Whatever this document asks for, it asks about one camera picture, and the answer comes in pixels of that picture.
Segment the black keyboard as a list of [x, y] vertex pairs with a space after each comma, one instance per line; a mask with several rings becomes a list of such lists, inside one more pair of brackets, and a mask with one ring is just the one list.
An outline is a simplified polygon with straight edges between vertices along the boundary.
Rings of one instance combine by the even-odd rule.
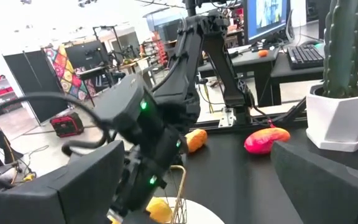
[[287, 57], [292, 70], [322, 67], [324, 57], [313, 44], [287, 48]]

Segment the black aluminium table frame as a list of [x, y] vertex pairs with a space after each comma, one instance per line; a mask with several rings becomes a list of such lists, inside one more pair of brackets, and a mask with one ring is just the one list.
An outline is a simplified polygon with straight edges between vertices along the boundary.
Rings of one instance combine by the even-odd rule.
[[303, 98], [295, 106], [292, 106], [285, 113], [264, 114], [257, 109], [260, 113], [258, 116], [251, 116], [246, 112], [234, 113], [236, 116], [236, 123], [232, 127], [218, 128], [219, 119], [211, 121], [203, 121], [196, 123], [190, 130], [204, 129], [209, 133], [224, 133], [224, 132], [237, 132], [237, 131], [256, 131], [259, 129], [269, 127], [269, 123], [273, 123], [279, 128], [305, 128], [307, 126], [306, 117], [306, 98]]

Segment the colourful patchwork quilt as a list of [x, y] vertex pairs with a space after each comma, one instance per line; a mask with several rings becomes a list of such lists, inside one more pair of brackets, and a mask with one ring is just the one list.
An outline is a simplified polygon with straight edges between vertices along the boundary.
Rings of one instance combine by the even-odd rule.
[[64, 93], [82, 101], [96, 95], [92, 80], [83, 82], [76, 74], [80, 69], [73, 68], [63, 45], [44, 48], [44, 52], [55, 70]]

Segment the black table mat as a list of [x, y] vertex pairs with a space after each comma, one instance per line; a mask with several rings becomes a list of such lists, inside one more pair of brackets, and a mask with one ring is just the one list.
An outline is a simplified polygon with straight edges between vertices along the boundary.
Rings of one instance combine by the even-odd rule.
[[[287, 144], [358, 170], [358, 151], [319, 150], [307, 138], [306, 127], [288, 131]], [[184, 197], [210, 209], [225, 224], [303, 223], [270, 155], [256, 156], [245, 150], [244, 140], [253, 132], [208, 132], [206, 147], [185, 159]]]

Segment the small orange fruit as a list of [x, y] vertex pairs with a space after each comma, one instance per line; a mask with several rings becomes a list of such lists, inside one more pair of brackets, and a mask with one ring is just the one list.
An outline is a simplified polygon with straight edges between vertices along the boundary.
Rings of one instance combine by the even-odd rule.
[[193, 153], [200, 149], [208, 139], [208, 134], [203, 129], [196, 129], [185, 135], [188, 152]]

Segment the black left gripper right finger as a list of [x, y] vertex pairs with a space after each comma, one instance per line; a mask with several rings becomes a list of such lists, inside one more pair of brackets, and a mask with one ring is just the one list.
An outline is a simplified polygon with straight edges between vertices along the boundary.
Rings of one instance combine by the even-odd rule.
[[358, 224], [358, 170], [284, 142], [270, 158], [304, 224]]

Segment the red orange mango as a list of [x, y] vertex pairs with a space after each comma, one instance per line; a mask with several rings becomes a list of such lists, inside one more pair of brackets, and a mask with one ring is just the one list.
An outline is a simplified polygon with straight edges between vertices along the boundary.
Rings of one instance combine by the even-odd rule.
[[265, 128], [252, 133], [244, 141], [244, 147], [251, 154], [268, 154], [275, 141], [287, 142], [290, 133], [283, 128]]

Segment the yellow orange mango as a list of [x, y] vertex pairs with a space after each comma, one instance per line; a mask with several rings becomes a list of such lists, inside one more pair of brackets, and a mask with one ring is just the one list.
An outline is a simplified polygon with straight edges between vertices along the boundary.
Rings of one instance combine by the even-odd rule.
[[173, 197], [153, 197], [146, 210], [150, 213], [151, 219], [159, 223], [169, 223], [171, 224], [172, 218], [174, 216], [174, 204], [169, 204], [169, 202], [176, 202], [177, 199]]

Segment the white round plate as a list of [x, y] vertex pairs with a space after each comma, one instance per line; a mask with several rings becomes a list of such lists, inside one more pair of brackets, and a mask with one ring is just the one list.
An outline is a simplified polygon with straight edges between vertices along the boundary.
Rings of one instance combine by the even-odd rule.
[[210, 209], [197, 202], [181, 198], [173, 224], [224, 224]]

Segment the dark switched-off monitor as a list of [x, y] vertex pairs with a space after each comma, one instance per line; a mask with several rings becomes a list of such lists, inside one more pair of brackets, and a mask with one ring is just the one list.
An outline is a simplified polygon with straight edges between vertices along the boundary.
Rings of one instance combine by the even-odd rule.
[[73, 68], [90, 70], [108, 64], [107, 50], [99, 40], [73, 45], [65, 50]]

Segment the black partition panel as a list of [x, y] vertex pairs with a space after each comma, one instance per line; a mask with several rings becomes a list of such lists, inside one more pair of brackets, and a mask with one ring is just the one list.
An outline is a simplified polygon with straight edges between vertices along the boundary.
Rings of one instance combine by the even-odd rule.
[[[43, 50], [5, 55], [9, 69], [23, 94], [33, 92], [61, 93], [62, 89], [46, 53]], [[43, 123], [68, 108], [62, 100], [31, 100], [29, 106], [37, 121]]]

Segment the black desk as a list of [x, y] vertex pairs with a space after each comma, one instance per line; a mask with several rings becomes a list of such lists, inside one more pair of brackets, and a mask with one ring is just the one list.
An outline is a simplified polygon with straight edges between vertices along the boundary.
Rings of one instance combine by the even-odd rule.
[[260, 107], [279, 105], [280, 97], [275, 97], [272, 91], [272, 81], [270, 74], [278, 56], [278, 49], [269, 50], [266, 57], [259, 57], [257, 52], [245, 52], [231, 60], [219, 58], [216, 65], [206, 63], [198, 67], [198, 71], [203, 78], [217, 76], [225, 86], [223, 93], [224, 103], [230, 108], [242, 108], [250, 104], [250, 100], [238, 89], [238, 73], [254, 72], [255, 89]]
[[281, 83], [321, 80], [323, 78], [323, 69], [324, 67], [314, 67], [292, 70], [287, 55], [279, 53], [270, 74], [270, 89], [272, 91], [271, 98], [273, 105], [282, 104], [280, 93]]

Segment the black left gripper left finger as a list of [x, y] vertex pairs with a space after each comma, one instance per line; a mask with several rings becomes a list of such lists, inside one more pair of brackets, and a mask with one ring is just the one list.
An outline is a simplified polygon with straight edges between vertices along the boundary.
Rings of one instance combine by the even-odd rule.
[[124, 165], [113, 141], [33, 181], [0, 192], [0, 224], [103, 224]]

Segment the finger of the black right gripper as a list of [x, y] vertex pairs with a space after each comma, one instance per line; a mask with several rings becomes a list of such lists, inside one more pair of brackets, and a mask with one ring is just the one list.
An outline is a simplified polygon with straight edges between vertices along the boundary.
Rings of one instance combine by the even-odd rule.
[[145, 210], [136, 210], [129, 212], [121, 224], [148, 224], [150, 221], [150, 213]]

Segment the green cactus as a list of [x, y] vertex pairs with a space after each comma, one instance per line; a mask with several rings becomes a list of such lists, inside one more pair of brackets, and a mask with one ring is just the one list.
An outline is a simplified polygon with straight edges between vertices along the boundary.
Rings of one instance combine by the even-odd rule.
[[331, 0], [325, 24], [323, 95], [358, 96], [358, 0]]

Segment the lit computer monitor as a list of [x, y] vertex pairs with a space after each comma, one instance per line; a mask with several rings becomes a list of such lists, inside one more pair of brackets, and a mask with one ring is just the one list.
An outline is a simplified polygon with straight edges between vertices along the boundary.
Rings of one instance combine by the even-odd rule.
[[284, 31], [290, 13], [290, 0], [242, 0], [244, 34], [247, 44]]

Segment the white faceted plant pot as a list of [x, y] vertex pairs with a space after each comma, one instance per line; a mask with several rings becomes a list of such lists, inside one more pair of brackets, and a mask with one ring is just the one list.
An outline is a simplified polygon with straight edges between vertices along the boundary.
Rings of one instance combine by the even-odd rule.
[[306, 96], [307, 137], [319, 149], [358, 150], [358, 96], [328, 98], [323, 85], [315, 84]]

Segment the red and black toolbox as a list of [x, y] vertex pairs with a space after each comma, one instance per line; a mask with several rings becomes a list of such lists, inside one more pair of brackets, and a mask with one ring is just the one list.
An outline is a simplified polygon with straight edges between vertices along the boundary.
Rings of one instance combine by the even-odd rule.
[[60, 138], [76, 136], [84, 131], [82, 120], [76, 112], [52, 118], [50, 119], [50, 124]]

